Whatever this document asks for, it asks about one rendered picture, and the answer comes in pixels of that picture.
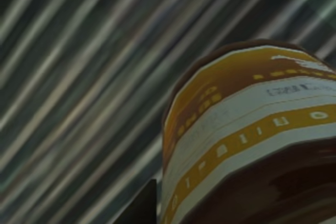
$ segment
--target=bottle label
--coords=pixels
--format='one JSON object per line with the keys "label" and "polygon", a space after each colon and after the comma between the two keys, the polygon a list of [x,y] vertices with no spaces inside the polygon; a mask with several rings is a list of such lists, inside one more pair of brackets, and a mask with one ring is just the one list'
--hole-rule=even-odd
{"label": "bottle label", "polygon": [[163,224],[179,223],[228,174],[336,127],[336,73],[304,51],[257,46],[200,67],[164,122]]}

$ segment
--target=white logo on label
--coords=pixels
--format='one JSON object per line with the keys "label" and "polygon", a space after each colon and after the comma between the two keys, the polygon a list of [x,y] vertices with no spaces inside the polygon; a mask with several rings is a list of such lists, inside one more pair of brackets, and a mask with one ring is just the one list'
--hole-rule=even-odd
{"label": "white logo on label", "polygon": [[304,68],[310,68],[310,69],[316,69],[316,70],[322,70],[330,73],[334,73],[333,70],[328,68],[326,65],[319,63],[319,62],[314,62],[314,61],[309,61],[309,60],[301,60],[301,59],[296,59],[296,58],[291,58],[288,56],[284,55],[276,55],[272,57],[272,60],[277,60],[277,59],[287,59],[287,60],[293,60],[300,66]]}

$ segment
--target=brown bottle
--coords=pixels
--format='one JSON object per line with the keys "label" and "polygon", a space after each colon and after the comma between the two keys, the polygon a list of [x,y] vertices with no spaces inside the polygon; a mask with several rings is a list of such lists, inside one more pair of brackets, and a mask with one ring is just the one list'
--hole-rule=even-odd
{"label": "brown bottle", "polygon": [[223,47],[164,118],[162,224],[336,223],[336,73],[271,40]]}

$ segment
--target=bottle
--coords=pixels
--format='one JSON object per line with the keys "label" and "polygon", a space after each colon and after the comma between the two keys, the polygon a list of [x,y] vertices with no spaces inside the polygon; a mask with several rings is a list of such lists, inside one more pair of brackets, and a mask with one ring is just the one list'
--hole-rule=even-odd
{"label": "bottle", "polygon": [[215,51],[163,128],[162,224],[336,223],[336,72],[304,49]]}

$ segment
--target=corrugated metal surface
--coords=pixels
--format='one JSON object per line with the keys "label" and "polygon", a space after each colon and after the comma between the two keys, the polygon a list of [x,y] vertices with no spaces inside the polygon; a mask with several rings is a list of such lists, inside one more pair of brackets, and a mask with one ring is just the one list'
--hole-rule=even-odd
{"label": "corrugated metal surface", "polygon": [[160,188],[167,96],[221,45],[292,41],[336,66],[336,0],[1,3],[2,223],[112,223]]}

